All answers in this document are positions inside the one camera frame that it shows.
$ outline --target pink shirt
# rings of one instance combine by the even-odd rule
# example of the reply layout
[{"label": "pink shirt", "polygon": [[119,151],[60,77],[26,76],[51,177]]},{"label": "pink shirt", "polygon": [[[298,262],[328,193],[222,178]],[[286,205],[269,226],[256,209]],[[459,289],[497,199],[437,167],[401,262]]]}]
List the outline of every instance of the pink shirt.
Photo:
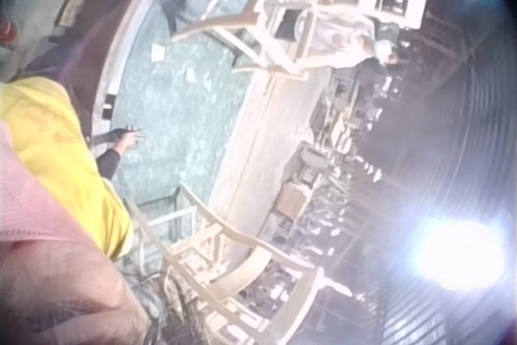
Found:
[{"label": "pink shirt", "polygon": [[57,240],[94,246],[87,232],[58,204],[27,170],[11,147],[9,129],[0,128],[0,242]]}]

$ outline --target chair leg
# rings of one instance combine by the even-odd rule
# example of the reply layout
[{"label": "chair leg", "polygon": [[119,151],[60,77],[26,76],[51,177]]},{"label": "chair leg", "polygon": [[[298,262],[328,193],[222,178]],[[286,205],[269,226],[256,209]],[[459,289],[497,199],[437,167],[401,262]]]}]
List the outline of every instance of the chair leg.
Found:
[{"label": "chair leg", "polygon": [[[260,44],[258,42],[254,42],[252,44],[248,44],[252,50],[255,50],[257,48],[260,48]],[[232,48],[233,51],[233,61],[232,61],[232,68],[237,67],[237,61],[242,57],[243,54],[245,54],[242,50]]]},{"label": "chair leg", "polygon": [[167,281],[169,280],[169,264],[167,263],[165,258],[162,258],[162,283],[163,287],[165,288],[167,285]]},{"label": "chair leg", "polygon": [[300,68],[289,58],[288,54],[278,45],[278,42],[264,28],[249,28],[250,33],[263,46],[266,54],[289,73],[299,74]]},{"label": "chair leg", "polygon": [[240,15],[217,16],[193,23],[191,26],[184,28],[172,36],[172,41],[177,42],[184,40],[188,36],[199,32],[206,32],[215,28],[246,28],[253,27],[259,23],[260,14],[254,12],[246,12]]},{"label": "chair leg", "polygon": [[262,67],[268,65],[268,62],[265,58],[259,56],[255,51],[253,51],[250,46],[239,40],[233,33],[226,31],[224,28],[216,27],[214,30],[231,44],[235,45],[235,47],[239,48],[243,53],[245,53],[249,58],[251,58],[254,62],[259,64]]},{"label": "chair leg", "polygon": [[291,74],[291,73],[287,72],[284,68],[282,68],[281,66],[278,66],[278,65],[269,65],[266,67],[262,67],[262,66],[256,65],[256,64],[240,65],[240,66],[235,66],[232,69],[232,74],[241,73],[241,72],[255,72],[255,71],[265,71],[265,72],[268,72],[271,76],[287,78],[287,79],[295,80],[295,81],[305,82],[309,79],[308,70],[302,70],[300,74]]},{"label": "chair leg", "polygon": [[314,32],[316,30],[317,15],[309,12],[305,20],[304,31],[301,34],[300,43],[296,50],[296,60],[306,58],[309,55],[310,45],[312,44]]},{"label": "chair leg", "polygon": [[145,269],[145,248],[144,248],[145,238],[142,229],[138,229],[138,267],[140,268],[140,272],[143,274]]}]

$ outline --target white shirt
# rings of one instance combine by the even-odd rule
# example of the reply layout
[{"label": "white shirt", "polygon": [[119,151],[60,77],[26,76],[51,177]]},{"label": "white shirt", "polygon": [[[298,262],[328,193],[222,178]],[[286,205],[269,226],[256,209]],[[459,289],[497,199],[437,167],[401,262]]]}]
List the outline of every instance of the white shirt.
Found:
[{"label": "white shirt", "polygon": [[[304,31],[307,12],[302,12],[296,20],[294,36],[297,41],[300,41]],[[344,42],[342,47],[335,43],[336,36],[340,36],[341,41]],[[328,65],[338,69],[351,68],[371,57],[359,43],[358,38],[360,36],[375,39],[375,25],[368,17],[353,14],[330,15],[321,13],[317,17],[311,46],[330,54]]]}]

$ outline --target person's hand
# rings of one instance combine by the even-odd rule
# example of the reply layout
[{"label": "person's hand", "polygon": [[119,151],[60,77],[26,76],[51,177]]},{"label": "person's hand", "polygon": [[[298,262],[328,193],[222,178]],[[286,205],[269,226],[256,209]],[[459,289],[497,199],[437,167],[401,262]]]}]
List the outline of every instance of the person's hand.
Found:
[{"label": "person's hand", "polygon": [[129,129],[122,137],[115,143],[113,149],[119,153],[120,156],[133,147],[140,139],[144,138],[142,130]]}]

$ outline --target white wooden chair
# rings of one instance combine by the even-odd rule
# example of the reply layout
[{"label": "white wooden chair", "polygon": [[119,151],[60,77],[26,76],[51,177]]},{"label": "white wooden chair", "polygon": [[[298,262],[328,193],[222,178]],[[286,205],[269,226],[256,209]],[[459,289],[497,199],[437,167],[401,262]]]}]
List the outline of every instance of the white wooden chair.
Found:
[{"label": "white wooden chair", "polygon": [[[225,326],[227,329],[236,326],[247,335],[244,343],[259,343],[263,345],[285,344],[294,334],[303,318],[309,311],[314,297],[321,286],[323,270],[314,268],[308,264],[295,261],[282,251],[257,239],[238,232],[234,227],[220,219],[214,212],[209,210],[203,202],[184,186],[180,187],[180,193],[187,201],[195,207],[197,215],[203,217],[207,224],[197,234],[184,238],[176,243],[167,244],[160,239],[153,229],[158,225],[157,221],[147,221],[138,207],[126,200],[126,206],[137,223],[137,234],[144,237],[139,242],[143,244],[149,239],[162,255],[162,270],[167,274],[164,282],[174,273],[185,280],[191,291],[201,301],[200,309],[207,311],[206,321],[208,328],[219,336],[220,340],[226,343],[232,342],[218,334]],[[174,219],[175,216],[163,217],[161,221]],[[198,272],[190,262],[194,251],[208,266],[222,263],[226,239],[244,244],[251,248],[250,256],[243,264],[225,274],[206,276],[206,273]],[[209,252],[203,250],[203,246],[210,246]],[[246,307],[239,304],[235,299],[240,291],[247,287],[263,272],[266,265],[273,259],[279,264],[290,267],[301,273],[295,288],[292,290],[289,299],[280,308],[278,313],[268,321],[257,314],[251,313]]]},{"label": "white wooden chair", "polygon": [[[397,23],[401,27],[420,28],[427,0],[410,0],[404,15],[376,8],[377,0],[359,0],[357,4],[337,3],[332,5],[318,4],[317,0],[275,0],[268,4],[295,10],[307,10],[304,31],[294,58],[282,48],[280,43],[268,31],[267,13],[264,9],[267,0],[249,0],[241,14],[225,15],[209,18],[208,15],[220,0],[212,0],[202,14],[200,21],[176,33],[173,41],[181,40],[198,32],[213,31],[237,48],[242,50],[254,62],[240,65],[233,72],[266,70],[270,74],[305,80],[309,76],[304,63],[310,61],[310,46],[321,13],[330,15],[360,13],[378,18],[384,23]],[[256,53],[248,44],[237,38],[231,31],[245,28],[261,45],[262,52]]]}]

